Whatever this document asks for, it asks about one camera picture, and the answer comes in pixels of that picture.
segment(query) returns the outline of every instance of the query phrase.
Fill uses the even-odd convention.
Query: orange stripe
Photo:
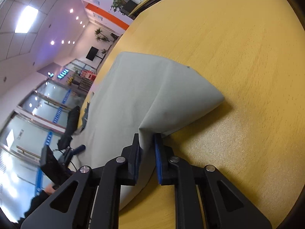
[[[116,18],[114,15],[108,13],[107,11],[96,7],[94,5],[92,5],[91,3],[88,3],[88,5],[86,6],[86,9],[89,9],[103,17],[105,17],[106,19],[110,20],[111,22],[113,22],[114,24],[118,25],[119,27],[123,28],[124,30],[127,30],[127,28],[129,27],[128,24],[126,24],[125,22],[121,21],[120,19]]]

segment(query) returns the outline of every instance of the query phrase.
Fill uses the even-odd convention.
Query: television
[[[93,61],[98,51],[99,50],[95,47],[91,47],[90,51],[88,52],[88,55],[86,56],[86,59]]]

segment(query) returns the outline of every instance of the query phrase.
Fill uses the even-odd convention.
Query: silver rivet
[[[207,165],[206,166],[206,170],[209,171],[209,172],[213,172],[213,171],[215,171],[215,169],[216,168],[213,165]]]
[[[90,170],[89,166],[83,166],[80,168],[80,172],[82,172],[82,173],[87,173],[89,170]]]
[[[180,161],[180,158],[177,157],[177,156],[172,156],[172,157],[170,158],[170,161],[171,161],[172,163],[178,163],[178,162]]]
[[[116,158],[116,161],[118,162],[118,163],[124,163],[125,162],[125,158],[124,157],[117,157]]]

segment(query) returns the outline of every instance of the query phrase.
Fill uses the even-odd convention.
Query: gray cloth
[[[192,68],[159,56],[123,52],[115,59],[90,103],[86,128],[71,147],[84,144],[82,165],[100,167],[120,156],[139,133],[143,149],[136,186],[123,186],[124,207],[154,170],[152,135],[169,135],[216,108],[224,97]]]

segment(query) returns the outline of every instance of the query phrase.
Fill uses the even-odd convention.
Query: person's hand
[[[55,189],[53,189],[53,183],[50,183],[48,186],[45,187],[45,192],[48,195],[51,195],[55,192]]]

